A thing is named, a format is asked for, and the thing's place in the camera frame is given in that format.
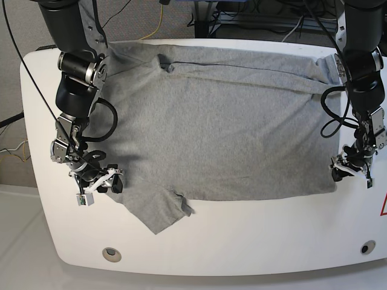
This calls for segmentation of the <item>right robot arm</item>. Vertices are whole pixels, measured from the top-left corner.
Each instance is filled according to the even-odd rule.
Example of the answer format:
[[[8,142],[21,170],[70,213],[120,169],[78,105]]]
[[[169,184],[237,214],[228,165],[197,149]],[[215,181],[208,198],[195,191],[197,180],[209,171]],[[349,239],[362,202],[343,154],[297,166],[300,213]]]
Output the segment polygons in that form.
[[[39,8],[54,44],[60,50],[57,67],[61,80],[56,106],[56,139],[51,144],[51,159],[65,163],[78,186],[79,205],[93,204],[93,193],[121,193],[122,171],[117,164],[100,165],[106,158],[101,150],[90,151],[89,143],[107,140],[118,124],[118,114],[110,102],[101,98],[108,65],[108,43],[100,24],[96,1],[39,1]],[[86,137],[83,132],[96,105],[112,113],[112,126],[101,137]]]

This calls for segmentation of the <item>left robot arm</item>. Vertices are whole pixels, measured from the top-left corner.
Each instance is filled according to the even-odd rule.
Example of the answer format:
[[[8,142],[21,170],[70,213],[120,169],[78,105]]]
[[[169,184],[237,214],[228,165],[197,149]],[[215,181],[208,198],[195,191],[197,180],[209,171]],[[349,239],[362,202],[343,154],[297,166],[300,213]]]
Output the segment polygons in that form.
[[[364,175],[367,187],[374,185],[371,166],[374,155],[386,147],[385,112],[382,103],[385,89],[381,77],[384,67],[378,45],[383,36],[386,1],[344,1],[337,20],[337,33],[332,39],[336,68],[342,86],[327,89],[321,96],[322,109],[339,127],[354,129],[355,142],[344,145],[331,159],[331,175],[339,182],[347,176]],[[345,112],[331,111],[326,99],[333,92],[345,92]]]

